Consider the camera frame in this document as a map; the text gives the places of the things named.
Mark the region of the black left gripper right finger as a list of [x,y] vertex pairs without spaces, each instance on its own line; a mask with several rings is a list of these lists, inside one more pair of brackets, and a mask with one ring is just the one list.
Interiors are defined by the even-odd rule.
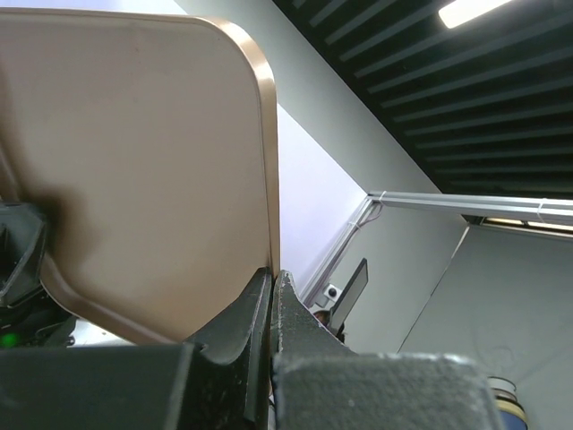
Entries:
[[278,275],[271,333],[278,429],[499,429],[492,391],[455,355],[359,355],[301,303]]

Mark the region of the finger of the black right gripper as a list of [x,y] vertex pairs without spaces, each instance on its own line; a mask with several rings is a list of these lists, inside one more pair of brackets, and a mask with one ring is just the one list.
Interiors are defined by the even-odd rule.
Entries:
[[40,286],[47,219],[36,206],[1,202],[1,307],[14,308]]

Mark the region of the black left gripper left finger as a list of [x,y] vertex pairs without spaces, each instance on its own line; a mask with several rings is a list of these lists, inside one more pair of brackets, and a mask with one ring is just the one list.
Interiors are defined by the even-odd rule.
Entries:
[[1,354],[4,429],[263,429],[272,275],[180,344],[13,348]]

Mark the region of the brown tin lid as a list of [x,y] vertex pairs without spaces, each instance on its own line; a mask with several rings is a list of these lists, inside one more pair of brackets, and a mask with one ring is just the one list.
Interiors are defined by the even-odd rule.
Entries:
[[62,307],[173,343],[280,266],[277,92],[216,17],[1,11],[1,195],[47,215]]

